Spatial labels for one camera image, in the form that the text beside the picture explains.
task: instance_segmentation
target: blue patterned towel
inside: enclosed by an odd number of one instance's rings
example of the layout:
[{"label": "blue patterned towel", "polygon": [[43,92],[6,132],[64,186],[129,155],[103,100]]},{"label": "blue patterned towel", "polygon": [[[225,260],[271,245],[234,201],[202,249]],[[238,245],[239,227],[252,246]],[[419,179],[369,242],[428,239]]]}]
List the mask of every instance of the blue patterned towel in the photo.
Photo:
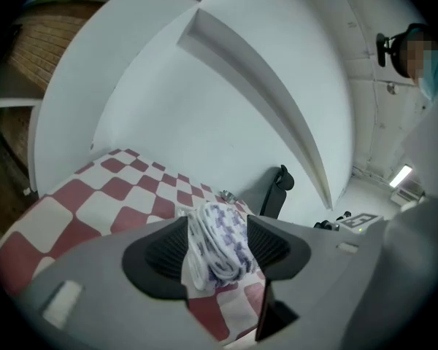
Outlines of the blue patterned towel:
[{"label": "blue patterned towel", "polygon": [[198,290],[213,290],[253,273],[247,224],[224,203],[209,202],[188,213],[188,266]]}]

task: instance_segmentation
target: black chair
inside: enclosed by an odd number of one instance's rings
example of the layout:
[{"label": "black chair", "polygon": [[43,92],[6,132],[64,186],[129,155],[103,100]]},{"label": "black chair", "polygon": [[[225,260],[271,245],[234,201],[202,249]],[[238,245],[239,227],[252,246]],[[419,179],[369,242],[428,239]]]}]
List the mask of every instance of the black chair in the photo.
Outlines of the black chair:
[{"label": "black chair", "polygon": [[287,197],[287,191],[293,188],[293,184],[292,175],[289,174],[284,165],[281,165],[280,171],[266,194],[260,215],[277,219]]}]

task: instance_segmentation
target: white panel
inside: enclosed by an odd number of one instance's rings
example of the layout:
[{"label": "white panel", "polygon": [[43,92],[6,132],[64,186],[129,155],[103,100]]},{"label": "white panel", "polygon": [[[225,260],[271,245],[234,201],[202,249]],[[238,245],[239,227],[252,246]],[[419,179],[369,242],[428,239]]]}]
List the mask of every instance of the white panel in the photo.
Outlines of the white panel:
[{"label": "white panel", "polygon": [[356,154],[355,165],[364,169],[370,159],[374,122],[377,113],[373,82],[350,80],[356,116]]},{"label": "white panel", "polygon": [[347,0],[308,0],[345,60],[368,58],[366,42]]},{"label": "white panel", "polygon": [[38,98],[0,98],[0,108],[37,106],[41,103]]},{"label": "white panel", "polygon": [[426,113],[428,101],[416,87],[399,86],[391,95],[385,83],[377,85],[378,120],[372,150],[372,170],[388,178],[399,164],[401,143]]},{"label": "white panel", "polygon": [[349,79],[373,80],[375,66],[378,65],[372,63],[370,58],[345,61],[345,69]]},{"label": "white panel", "polygon": [[[130,70],[133,76],[138,66],[144,63],[137,59]],[[131,110],[118,146],[244,197],[263,187],[269,169],[275,172],[285,164],[298,185],[288,193],[280,219],[298,222],[308,206],[320,203],[301,165],[265,118],[201,61],[177,49],[149,87],[126,80],[113,100]],[[265,179],[267,189],[269,175]]]},{"label": "white panel", "polygon": [[374,70],[377,80],[385,80],[387,82],[402,83],[405,85],[414,85],[414,82],[410,78],[401,77],[394,67],[391,65],[391,60],[386,58],[386,66],[381,67],[378,65],[377,56],[373,55],[370,57],[374,64]]},{"label": "white panel", "polygon": [[0,98],[37,98],[42,100],[44,91],[13,65],[0,63]]},{"label": "white panel", "polygon": [[287,88],[263,58],[203,10],[198,11],[179,46],[214,69],[260,112],[299,160],[329,207],[328,180],[312,132]]},{"label": "white panel", "polygon": [[78,32],[58,63],[39,114],[40,195],[89,161],[99,118],[135,55],[193,0],[110,0]]},{"label": "white panel", "polygon": [[201,8],[246,40],[287,87],[337,198],[352,166],[353,111],[345,70],[317,15],[304,0],[203,0]]},{"label": "white panel", "polygon": [[[101,157],[115,148],[125,149],[130,147],[120,145],[124,143],[123,140],[120,141],[118,139],[118,136],[124,134],[124,130],[129,126],[129,121],[132,121],[135,125],[138,123],[133,108],[140,102],[139,96],[151,86],[154,79],[158,78],[160,69],[169,62],[172,53],[177,50],[177,42],[196,11],[197,8],[192,7],[182,13],[169,25],[160,30],[137,53],[135,59],[120,78],[112,95],[110,95],[104,112],[99,119],[96,132],[94,133],[91,159]],[[143,158],[147,164],[152,163],[146,161],[149,158]],[[177,173],[170,174],[173,177],[177,176]]]},{"label": "white panel", "polygon": [[376,55],[376,35],[393,36],[423,18],[410,0],[348,0],[368,41],[370,55]]}]

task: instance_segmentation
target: fluorescent light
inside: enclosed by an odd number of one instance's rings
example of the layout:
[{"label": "fluorescent light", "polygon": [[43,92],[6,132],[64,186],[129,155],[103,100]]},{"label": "fluorescent light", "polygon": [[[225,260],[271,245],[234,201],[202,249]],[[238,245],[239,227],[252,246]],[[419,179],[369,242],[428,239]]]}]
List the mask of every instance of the fluorescent light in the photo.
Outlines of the fluorescent light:
[{"label": "fluorescent light", "polygon": [[404,167],[400,170],[399,174],[396,175],[396,177],[393,179],[391,183],[389,183],[389,185],[392,186],[393,188],[397,187],[400,182],[406,179],[406,176],[409,175],[411,171],[412,171],[412,167],[409,167],[408,165],[404,165]]}]

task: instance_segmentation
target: checkered tablecloth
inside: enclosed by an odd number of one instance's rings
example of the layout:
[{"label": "checkered tablecloth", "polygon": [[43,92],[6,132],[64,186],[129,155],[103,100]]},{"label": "checkered tablecloth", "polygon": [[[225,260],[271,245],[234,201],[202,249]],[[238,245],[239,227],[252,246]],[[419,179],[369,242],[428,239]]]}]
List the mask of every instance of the checkered tablecloth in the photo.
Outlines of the checkered tablecloth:
[{"label": "checkered tablecloth", "polygon": [[[115,150],[81,168],[35,203],[0,240],[0,280],[18,295],[44,268],[92,238],[175,217],[207,201],[224,203],[219,191],[141,157]],[[238,201],[231,205],[252,214]],[[182,275],[191,313],[222,344],[257,325],[264,292],[261,272],[236,284],[200,292]]]}]

